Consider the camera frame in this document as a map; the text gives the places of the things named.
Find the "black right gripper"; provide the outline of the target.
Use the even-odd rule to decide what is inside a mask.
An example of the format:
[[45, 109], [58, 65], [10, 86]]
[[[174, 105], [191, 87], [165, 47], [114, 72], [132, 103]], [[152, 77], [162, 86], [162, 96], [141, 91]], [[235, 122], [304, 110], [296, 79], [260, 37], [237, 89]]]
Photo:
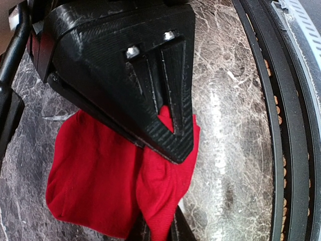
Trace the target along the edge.
[[25, 107], [12, 83], [24, 55], [32, 24], [42, 21], [48, 5], [1, 5], [1, 160]]

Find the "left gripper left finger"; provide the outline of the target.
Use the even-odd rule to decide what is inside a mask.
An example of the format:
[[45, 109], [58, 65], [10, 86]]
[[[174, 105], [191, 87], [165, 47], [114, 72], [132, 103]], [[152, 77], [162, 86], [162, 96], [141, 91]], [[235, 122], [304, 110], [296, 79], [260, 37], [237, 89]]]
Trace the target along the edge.
[[151, 241], [150, 228], [140, 213], [127, 237], [127, 241]]

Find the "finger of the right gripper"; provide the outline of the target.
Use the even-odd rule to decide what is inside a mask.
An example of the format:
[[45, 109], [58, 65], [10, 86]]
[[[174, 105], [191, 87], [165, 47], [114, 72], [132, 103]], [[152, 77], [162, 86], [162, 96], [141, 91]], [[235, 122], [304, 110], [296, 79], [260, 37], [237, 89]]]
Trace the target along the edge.
[[78, 93], [75, 89], [73, 89], [71, 86], [65, 83], [56, 72], [52, 72], [49, 74], [47, 82], [54, 91], [56, 91], [58, 94], [60, 94], [62, 97], [73, 103], [81, 110], [85, 111], [91, 117], [100, 121], [105, 126], [111, 128], [113, 131], [120, 134], [122, 137], [126, 138], [128, 141], [135, 144], [136, 146], [140, 148], [144, 147], [144, 143], [142, 141], [140, 141], [130, 133], [126, 132], [124, 128], [122, 128], [114, 120], [112, 120], [101, 110], [99, 110], [98, 107], [96, 107], [89, 100], [87, 100], [80, 93]]
[[65, 83], [180, 164], [194, 147], [189, 4], [63, 4], [44, 20], [41, 78]]

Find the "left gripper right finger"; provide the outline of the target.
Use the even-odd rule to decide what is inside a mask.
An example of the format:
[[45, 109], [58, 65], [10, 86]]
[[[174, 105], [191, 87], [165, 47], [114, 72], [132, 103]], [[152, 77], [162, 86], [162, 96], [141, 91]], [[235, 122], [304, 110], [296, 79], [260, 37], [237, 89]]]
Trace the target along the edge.
[[169, 231], [169, 240], [196, 241], [196, 238], [179, 206], [177, 206], [174, 219], [171, 223], [171, 228]]

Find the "red santa sock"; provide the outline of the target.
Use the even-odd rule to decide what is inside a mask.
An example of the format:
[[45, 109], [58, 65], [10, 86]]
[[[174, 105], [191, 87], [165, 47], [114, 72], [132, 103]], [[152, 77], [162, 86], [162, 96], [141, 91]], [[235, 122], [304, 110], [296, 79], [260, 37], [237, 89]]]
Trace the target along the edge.
[[58, 132], [46, 203], [55, 218], [108, 236], [127, 238], [139, 215], [152, 240], [166, 240], [194, 172], [194, 148], [179, 165], [139, 148], [80, 110]]

